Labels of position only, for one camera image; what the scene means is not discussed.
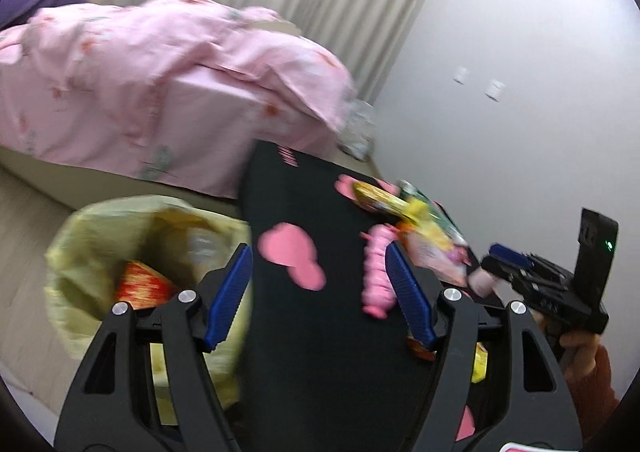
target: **orange sleeve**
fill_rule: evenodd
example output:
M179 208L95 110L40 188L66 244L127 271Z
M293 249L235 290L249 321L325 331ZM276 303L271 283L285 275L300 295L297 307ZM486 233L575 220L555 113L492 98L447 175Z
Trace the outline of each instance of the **orange sleeve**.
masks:
M609 419L618 406L611 388L609 353L600 346L596 352L596 367L587 377L569 384L575 409L580 420L582 438L587 440Z

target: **blue gripper pad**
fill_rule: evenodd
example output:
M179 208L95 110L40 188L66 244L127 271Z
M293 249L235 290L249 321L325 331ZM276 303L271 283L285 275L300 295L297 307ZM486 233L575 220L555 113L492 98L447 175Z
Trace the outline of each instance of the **blue gripper pad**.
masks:
M500 259L502 262L511 264L519 269L531 269L532 263L526 255L512 250L501 244L494 244L489 248L489 255Z
M431 349L436 343L436 335L431 323L433 307L416 282L411 265L405 261L397 242L386 247L385 265L386 274L394 287L398 304L412 337L425 348Z
M214 350L220 342L226 340L253 268L254 255L247 246L232 264L209 308L209 325L204 337L209 349Z

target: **light switch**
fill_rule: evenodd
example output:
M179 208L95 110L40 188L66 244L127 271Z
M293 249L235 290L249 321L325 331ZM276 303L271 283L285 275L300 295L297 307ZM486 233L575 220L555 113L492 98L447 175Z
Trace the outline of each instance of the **light switch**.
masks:
M456 69L456 72L453 75L453 79L456 80L458 83L465 85L466 77L468 77L468 75L469 75L468 69L466 69L465 67L459 67L458 69Z
M505 87L506 85L504 85L504 83L499 82L498 80L491 80L489 87L487 87L486 95L494 101L500 101Z

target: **black table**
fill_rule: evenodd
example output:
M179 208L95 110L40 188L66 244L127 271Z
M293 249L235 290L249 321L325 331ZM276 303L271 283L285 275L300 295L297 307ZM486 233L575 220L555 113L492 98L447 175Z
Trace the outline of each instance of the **black table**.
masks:
M278 223L303 228L326 275L321 291L292 282L255 251L254 306L242 357L249 450L398 450L419 418L431 364L411 355L399 308L384 321L362 312L361 231L380 222L334 188L340 174L372 178L259 142L241 187L252 244Z

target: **yellow plastic bag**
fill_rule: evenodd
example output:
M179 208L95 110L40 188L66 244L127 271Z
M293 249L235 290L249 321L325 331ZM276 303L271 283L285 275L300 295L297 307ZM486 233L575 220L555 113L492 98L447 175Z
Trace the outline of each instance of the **yellow plastic bag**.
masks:
M164 232L175 228L178 235L188 226L207 227L223 241L226 251L223 262L231 257L238 244L250 241L247 223L195 209L173 197L128 197L91 205L74 213L47 250L49 271L45 287L49 320L72 358L80 360L84 356L100 321L114 303L124 265L138 257L143 244L153 240L158 226ZM168 238L173 239L177 241L180 237ZM162 258L166 261L171 252L167 248L163 250ZM179 269L184 263L174 264L175 269ZM225 342L213 353L204 355L224 408L238 400L234 369L249 323L250 297L248 289ZM170 423L171 402L160 344L152 344L151 357L158 407L163 422Z

